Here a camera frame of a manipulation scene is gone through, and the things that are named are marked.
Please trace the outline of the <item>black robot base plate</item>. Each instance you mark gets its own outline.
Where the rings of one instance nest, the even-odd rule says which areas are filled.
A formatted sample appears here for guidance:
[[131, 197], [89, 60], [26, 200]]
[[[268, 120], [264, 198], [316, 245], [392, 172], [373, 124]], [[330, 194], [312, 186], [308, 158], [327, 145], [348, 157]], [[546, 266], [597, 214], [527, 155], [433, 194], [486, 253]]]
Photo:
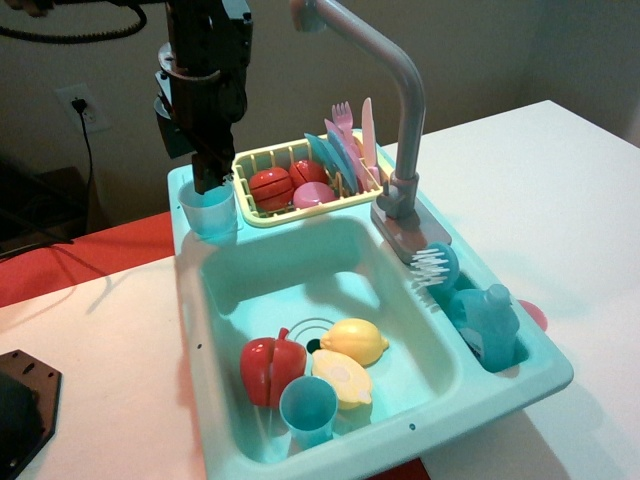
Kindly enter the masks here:
[[56, 431], [62, 373], [16, 349], [1, 355], [1, 477], [15, 479]]

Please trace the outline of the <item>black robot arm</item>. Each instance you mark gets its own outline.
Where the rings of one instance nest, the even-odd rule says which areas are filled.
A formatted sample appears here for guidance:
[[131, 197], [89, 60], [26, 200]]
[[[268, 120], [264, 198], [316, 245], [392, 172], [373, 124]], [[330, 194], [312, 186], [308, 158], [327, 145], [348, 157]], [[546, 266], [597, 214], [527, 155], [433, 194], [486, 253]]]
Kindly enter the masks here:
[[189, 143], [194, 189], [203, 195], [232, 171], [232, 125], [247, 111], [252, 15], [244, 1], [168, 1], [166, 17], [158, 121], [173, 157], [186, 152], [179, 136]]

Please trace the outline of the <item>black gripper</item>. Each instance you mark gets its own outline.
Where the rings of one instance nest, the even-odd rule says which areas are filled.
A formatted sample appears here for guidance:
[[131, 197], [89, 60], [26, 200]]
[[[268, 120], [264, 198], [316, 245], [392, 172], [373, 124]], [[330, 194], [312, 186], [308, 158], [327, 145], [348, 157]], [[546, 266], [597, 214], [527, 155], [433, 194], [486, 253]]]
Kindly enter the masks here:
[[195, 192], [204, 195], [225, 182], [235, 158], [232, 125], [247, 110], [247, 69], [218, 72], [206, 82], [180, 81], [160, 70], [154, 103], [170, 158], [191, 156]]

